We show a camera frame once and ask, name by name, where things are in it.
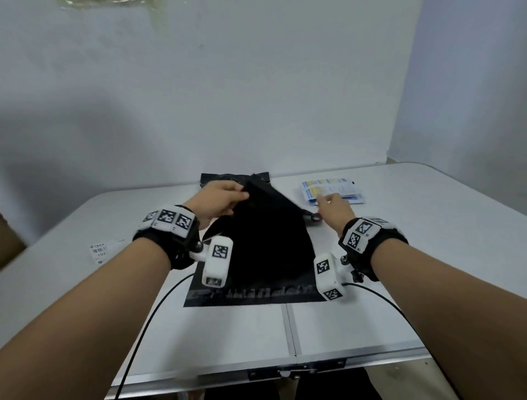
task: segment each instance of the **white wall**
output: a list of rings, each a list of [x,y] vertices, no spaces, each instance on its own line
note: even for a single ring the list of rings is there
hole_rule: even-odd
[[[525,21],[525,0],[425,0],[388,155],[527,214]]]
[[[155,4],[0,0],[0,210],[27,240],[117,188],[384,161],[421,0]]]

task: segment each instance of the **brown object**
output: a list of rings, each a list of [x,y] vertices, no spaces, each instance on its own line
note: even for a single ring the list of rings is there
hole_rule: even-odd
[[[0,214],[0,269],[8,265],[25,249],[24,242],[20,240]]]

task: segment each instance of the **hand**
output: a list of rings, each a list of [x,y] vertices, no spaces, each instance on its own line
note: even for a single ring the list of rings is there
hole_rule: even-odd
[[[198,218],[199,229],[205,229],[213,218],[233,215],[232,208],[249,198],[249,193],[242,192],[242,189],[243,186],[233,180],[213,180],[184,206],[191,209]]]
[[[327,195],[326,197],[319,194],[317,196],[319,213],[322,219],[326,221],[337,235],[342,236],[342,231],[346,224],[355,217],[355,213],[349,206],[347,200],[342,199],[338,193]]]

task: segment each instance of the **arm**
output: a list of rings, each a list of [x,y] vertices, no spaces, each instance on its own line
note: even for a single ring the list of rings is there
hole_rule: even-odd
[[[241,189],[213,182],[185,205],[203,228],[248,197]],[[0,398],[104,398],[169,271],[154,242],[128,245],[0,350]]]
[[[338,195],[319,200],[338,235],[355,218]],[[397,240],[372,268],[464,399],[527,396],[527,300]]]

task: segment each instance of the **dark pants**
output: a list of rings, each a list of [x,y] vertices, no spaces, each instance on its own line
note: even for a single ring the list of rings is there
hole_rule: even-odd
[[[207,389],[205,400],[243,398],[250,400],[280,400],[276,385],[271,380]],[[364,368],[305,375],[300,378],[296,400],[319,398],[353,398],[354,400],[382,400],[369,381]]]

